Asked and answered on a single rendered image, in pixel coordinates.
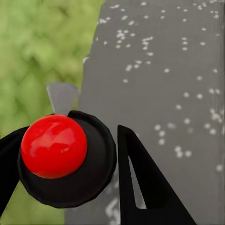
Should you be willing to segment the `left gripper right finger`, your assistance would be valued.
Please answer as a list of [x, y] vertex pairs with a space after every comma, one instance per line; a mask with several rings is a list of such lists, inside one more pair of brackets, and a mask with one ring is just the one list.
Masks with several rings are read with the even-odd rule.
[[[118, 125], [121, 225], [196, 225], [135, 132]], [[136, 207], [131, 159], [147, 209]]]

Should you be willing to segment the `insectifuge atomizer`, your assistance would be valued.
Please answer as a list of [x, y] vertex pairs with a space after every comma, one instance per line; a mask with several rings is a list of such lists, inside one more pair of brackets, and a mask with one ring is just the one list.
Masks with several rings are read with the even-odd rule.
[[24, 134], [17, 160], [20, 181], [44, 205], [77, 208], [112, 181], [116, 143], [96, 116], [71, 111], [78, 87], [53, 82], [46, 90], [54, 114], [35, 121]]

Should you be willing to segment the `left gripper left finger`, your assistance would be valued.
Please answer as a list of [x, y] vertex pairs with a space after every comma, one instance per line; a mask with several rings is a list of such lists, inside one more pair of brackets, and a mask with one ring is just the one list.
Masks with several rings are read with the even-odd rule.
[[28, 128], [18, 129], [0, 140], [0, 217], [20, 180], [17, 160]]

